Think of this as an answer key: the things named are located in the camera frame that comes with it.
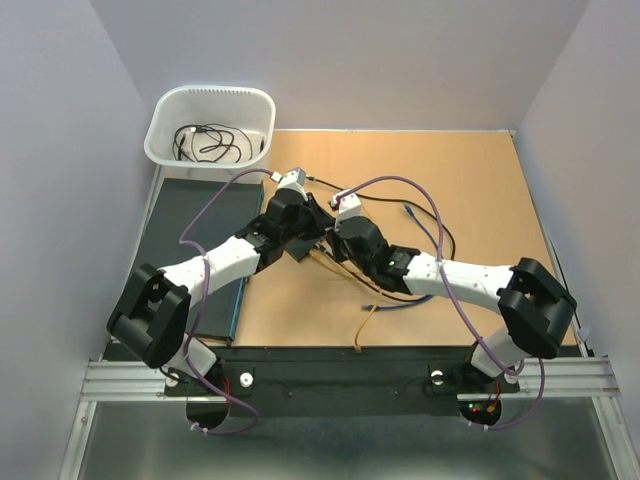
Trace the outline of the small black network switch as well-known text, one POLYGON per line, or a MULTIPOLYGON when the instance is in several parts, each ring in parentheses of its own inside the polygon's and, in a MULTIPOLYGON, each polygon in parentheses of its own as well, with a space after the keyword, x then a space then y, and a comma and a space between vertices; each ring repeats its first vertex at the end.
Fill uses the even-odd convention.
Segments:
POLYGON ((285 247, 285 252, 297 263, 302 262, 310 255, 310 252, 322 241, 323 237, 303 240, 294 239, 285 247))

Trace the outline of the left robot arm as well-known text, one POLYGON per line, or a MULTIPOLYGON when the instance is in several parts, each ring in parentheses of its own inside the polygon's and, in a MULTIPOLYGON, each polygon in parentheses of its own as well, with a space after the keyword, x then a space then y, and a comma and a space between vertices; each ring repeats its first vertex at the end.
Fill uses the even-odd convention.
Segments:
POLYGON ((129 276, 106 329, 149 368, 188 375, 199 393, 215 392, 223 371, 215 353, 186 332, 195 305, 202 316, 208 296, 279 260, 294 241, 319 240, 335 219, 312 194, 279 189, 266 211, 219 246, 160 269, 143 264, 129 276))

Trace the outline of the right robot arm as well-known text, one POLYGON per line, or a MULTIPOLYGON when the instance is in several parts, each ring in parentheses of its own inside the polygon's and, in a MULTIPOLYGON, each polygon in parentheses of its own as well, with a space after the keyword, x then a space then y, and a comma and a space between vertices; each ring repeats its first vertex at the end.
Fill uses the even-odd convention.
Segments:
POLYGON ((463 384, 482 390, 496 377, 514 376, 529 357, 558 356, 577 302, 538 261, 482 266, 439 259, 419 249, 392 245, 364 216, 342 220, 327 232, 334 258, 348 260, 384 291, 449 298, 476 340, 460 366, 463 384), (464 313, 471 304, 499 314, 504 326, 481 336, 464 313))

